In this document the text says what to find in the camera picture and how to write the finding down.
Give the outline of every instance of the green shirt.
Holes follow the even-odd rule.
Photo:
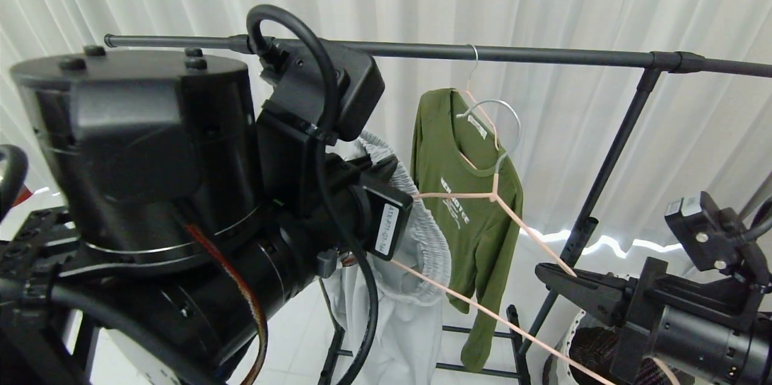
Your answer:
[[[422,193],[490,192],[493,166],[504,152],[493,143],[493,133],[473,116],[456,118],[467,104],[456,90],[429,91],[421,97],[413,135],[411,175]],[[461,154],[479,168],[467,163]],[[499,196],[516,214],[523,211],[523,187],[511,160],[499,170]],[[499,311],[510,274],[519,226],[498,203],[486,199],[427,198],[426,207],[445,235],[452,257],[450,288],[472,297],[491,311]],[[469,305],[455,297],[450,303],[462,313]],[[461,362],[480,371],[490,354],[496,320],[478,313],[461,350]]]

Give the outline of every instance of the white curtain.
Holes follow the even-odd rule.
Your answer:
[[[252,6],[289,9],[328,39],[477,45],[687,50],[772,63],[772,0],[0,0],[0,140],[30,152],[30,189],[53,186],[9,77],[20,60],[80,51],[105,33],[229,36]],[[264,33],[287,36],[270,23]],[[231,52],[207,52],[240,57]],[[256,77],[256,105],[270,88]],[[379,59],[386,92],[369,130],[407,158],[420,95],[466,85],[469,62]],[[513,153],[526,190],[525,220],[545,233],[570,228],[623,117],[638,69],[481,63],[478,98],[509,101],[523,120]],[[744,206],[772,168],[772,80],[664,75],[593,214],[606,234],[669,244],[662,214],[673,198],[708,190]],[[502,140],[516,126],[494,116]]]

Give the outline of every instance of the sticker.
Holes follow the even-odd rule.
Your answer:
[[[381,225],[378,226],[378,239],[375,241],[375,251],[388,255],[391,242],[394,238],[394,230],[397,228],[399,209],[392,204],[384,203],[384,212],[381,215]]]
[[[477,118],[474,118],[472,115],[467,115],[466,121],[469,121],[469,124],[475,126],[475,129],[477,129],[477,132],[480,133],[480,136],[482,136],[483,139],[488,137],[488,131],[485,129],[485,127],[482,126],[482,124],[477,122]]]
[[[683,201],[683,198],[678,198],[678,200],[668,204],[668,208],[665,209],[665,215],[677,214],[681,210],[681,201]]]
[[[683,199],[683,206],[681,207],[681,214],[693,215],[703,211],[703,207],[700,205],[700,195],[689,196]]]

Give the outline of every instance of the hanger hook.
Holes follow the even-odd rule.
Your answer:
[[[473,104],[472,106],[469,106],[469,109],[466,110],[464,113],[459,113],[456,115],[456,118],[465,118],[466,116],[469,116],[470,113],[472,113],[472,110],[474,110],[475,107],[478,107],[480,104],[485,103],[498,103],[502,104],[505,107],[507,107],[510,112],[512,112],[512,115],[515,116],[515,121],[517,121],[517,138],[515,139],[515,146],[513,148],[517,148],[517,146],[520,143],[520,135],[523,134],[523,124],[520,123],[520,117],[517,115],[517,112],[512,108],[512,106],[505,101],[491,99],[491,100],[482,100],[478,101],[477,103]],[[510,151],[508,149],[504,149],[504,154],[501,154],[498,160],[496,160],[496,170],[494,171],[496,174],[499,173],[499,168],[501,167],[501,162],[505,159],[505,157],[509,156]]]
[[[467,82],[471,82],[472,81],[472,74],[475,73],[475,70],[477,69],[477,66],[480,64],[480,54],[477,52],[477,47],[475,47],[474,44],[467,44],[467,46],[471,46],[472,49],[475,52],[475,66],[472,67],[472,71],[469,71],[469,79],[466,80]]]

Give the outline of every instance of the gray garment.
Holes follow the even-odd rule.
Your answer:
[[[370,155],[378,162],[394,154],[383,140],[369,132],[336,152],[344,159]],[[419,193],[408,169],[398,162],[390,184],[403,192]],[[378,329],[362,374],[370,385],[405,383],[424,385],[432,380],[439,356],[444,293],[392,263],[368,256],[378,286]],[[450,250],[432,214],[421,201],[413,204],[408,226],[394,259],[442,285],[451,272]],[[367,324],[367,289],[358,266],[337,270],[323,280],[330,294],[333,315],[358,348]]]

